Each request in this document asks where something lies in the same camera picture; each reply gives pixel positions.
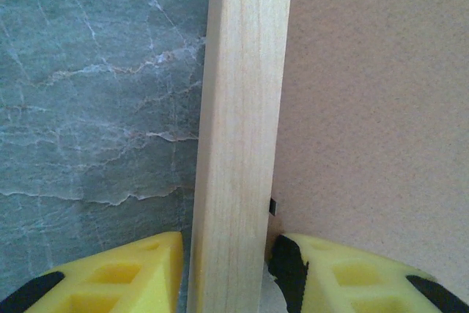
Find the wooden stick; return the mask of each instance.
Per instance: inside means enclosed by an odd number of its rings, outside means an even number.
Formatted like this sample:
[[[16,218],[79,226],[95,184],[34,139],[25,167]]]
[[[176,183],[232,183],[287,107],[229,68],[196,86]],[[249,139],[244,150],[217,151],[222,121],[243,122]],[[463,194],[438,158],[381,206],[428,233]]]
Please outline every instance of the wooden stick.
[[[188,312],[257,312],[289,0],[210,0]]]

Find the black rubber pad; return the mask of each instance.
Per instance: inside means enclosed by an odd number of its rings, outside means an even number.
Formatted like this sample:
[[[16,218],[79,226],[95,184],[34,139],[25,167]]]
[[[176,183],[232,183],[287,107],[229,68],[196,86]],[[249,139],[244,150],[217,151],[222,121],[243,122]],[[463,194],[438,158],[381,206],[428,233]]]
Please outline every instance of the black rubber pad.
[[[407,280],[442,313],[469,313],[469,306],[437,282],[409,275]]]
[[[276,277],[289,313],[301,313],[308,266],[309,263],[303,264],[300,247],[295,241],[283,235],[277,237],[272,247],[269,273]]]
[[[1,313],[23,313],[53,289],[65,275],[60,271],[38,276],[0,302]]]

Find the light wood grain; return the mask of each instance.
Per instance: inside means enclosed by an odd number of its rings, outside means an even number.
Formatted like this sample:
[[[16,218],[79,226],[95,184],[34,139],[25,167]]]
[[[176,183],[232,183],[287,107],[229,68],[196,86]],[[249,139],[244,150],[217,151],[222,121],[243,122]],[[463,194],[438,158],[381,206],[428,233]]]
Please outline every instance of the light wood grain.
[[[188,311],[257,312],[289,0],[210,0]]]

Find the speckled beige board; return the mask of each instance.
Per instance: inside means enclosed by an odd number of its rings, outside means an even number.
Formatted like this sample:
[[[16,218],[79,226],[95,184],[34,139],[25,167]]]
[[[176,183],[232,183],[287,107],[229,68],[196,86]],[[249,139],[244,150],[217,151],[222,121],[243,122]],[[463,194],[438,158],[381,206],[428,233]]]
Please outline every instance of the speckled beige board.
[[[292,0],[273,197],[469,301],[469,0]]]

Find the wooden strip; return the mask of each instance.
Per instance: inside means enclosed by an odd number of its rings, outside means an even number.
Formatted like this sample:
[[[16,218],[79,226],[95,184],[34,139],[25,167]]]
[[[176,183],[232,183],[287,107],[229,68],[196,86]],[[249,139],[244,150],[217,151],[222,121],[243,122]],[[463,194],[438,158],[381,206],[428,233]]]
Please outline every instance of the wooden strip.
[[[289,0],[210,0],[188,312],[257,312]]]

